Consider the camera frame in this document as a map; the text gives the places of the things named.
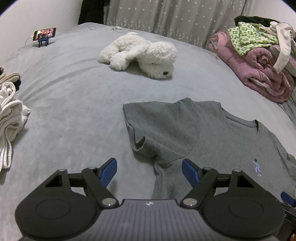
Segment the folded mauve quilt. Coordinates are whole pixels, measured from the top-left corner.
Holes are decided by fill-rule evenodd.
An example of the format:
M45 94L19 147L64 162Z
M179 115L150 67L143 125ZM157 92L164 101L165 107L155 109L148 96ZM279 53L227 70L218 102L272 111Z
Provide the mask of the folded mauve quilt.
M240 56L225 31L215 33L209 40L208 50L216 53L250 89L274 102L287 101L294 90L295 61L290 57L288 66L280 73L273 68L276 57L267 48L255 48Z

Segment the cream white garment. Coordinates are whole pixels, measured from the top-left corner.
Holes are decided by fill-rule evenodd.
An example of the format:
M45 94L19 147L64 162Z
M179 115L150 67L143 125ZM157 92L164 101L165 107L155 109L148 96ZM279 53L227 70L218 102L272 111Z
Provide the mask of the cream white garment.
M292 69L292 66L295 67L291 61L295 54L295 31L293 27L285 22L270 22L269 27L260 27L259 29L264 33L277 37L278 48L270 47L271 52L276 53L277 59L273 66L276 73L280 73L287 67L288 70Z

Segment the white plush dog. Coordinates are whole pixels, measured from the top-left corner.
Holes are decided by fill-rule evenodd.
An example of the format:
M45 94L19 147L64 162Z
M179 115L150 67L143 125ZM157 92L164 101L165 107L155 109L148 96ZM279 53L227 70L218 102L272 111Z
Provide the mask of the white plush dog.
M116 71L125 71L129 64L137 62L141 71L153 79L166 79L174 72L177 49L170 42L152 42L129 32L106 46L98 56L98 62L108 64Z

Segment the black garment on pile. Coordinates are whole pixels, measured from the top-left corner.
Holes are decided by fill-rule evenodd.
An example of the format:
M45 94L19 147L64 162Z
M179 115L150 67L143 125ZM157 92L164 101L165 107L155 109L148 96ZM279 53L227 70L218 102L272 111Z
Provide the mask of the black garment on pile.
M260 16L237 16L234 19L234 22L236 26L238 26L239 22L244 22L244 23L261 24L265 27L269 27L271 22L279 23L279 21L268 19L268 18L262 18Z

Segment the grey t-shirt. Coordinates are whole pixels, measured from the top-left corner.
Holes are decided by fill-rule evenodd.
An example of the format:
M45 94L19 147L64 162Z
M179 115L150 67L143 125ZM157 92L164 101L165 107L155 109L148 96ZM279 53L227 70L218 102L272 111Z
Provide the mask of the grey t-shirt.
M123 106L132 149L154 159L154 199L181 200L191 190L182 161L229 174L241 169L276 197L295 196L295 158L257 120L243 120L215 101Z

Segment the grey bed sheet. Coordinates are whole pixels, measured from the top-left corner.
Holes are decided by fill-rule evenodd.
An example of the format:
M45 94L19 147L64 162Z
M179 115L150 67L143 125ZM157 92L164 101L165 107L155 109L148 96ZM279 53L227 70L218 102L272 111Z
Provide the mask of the grey bed sheet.
M125 71L99 63L99 53L126 33L82 24L46 47L28 45L3 61L21 75L15 97L31 112L12 143L11 167L1 171L1 240L22 237L15 221L18 204L58 169L78 173L115 158L110 192L119 200L154 199L154 159L132 149L125 104L215 101L238 118L262 123L295 158L295 126L287 114L246 87L210 51L170 39L177 59L165 80L149 78L135 62Z

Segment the black hanging coat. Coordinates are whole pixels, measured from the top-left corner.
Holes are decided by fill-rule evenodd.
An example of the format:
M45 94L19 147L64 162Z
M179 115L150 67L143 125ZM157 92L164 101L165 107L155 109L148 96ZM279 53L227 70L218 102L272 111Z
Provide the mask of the black hanging coat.
M83 23L103 24L104 7L109 4L108 0L83 0L78 19L78 25Z

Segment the green patterned garment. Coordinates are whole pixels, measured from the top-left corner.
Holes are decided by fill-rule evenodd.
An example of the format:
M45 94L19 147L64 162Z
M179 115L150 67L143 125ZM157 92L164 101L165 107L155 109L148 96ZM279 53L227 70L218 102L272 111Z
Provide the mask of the green patterned garment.
M243 56L255 48L268 48L278 44L278 38L266 31L264 25L239 22L227 29L234 50Z

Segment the grey star curtain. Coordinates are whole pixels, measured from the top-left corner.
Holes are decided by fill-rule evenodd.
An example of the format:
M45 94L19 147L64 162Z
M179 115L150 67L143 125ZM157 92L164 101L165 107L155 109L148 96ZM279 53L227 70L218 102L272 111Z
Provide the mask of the grey star curtain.
M106 24L150 32L205 48L218 31L248 15L253 1L128 0L110 1Z

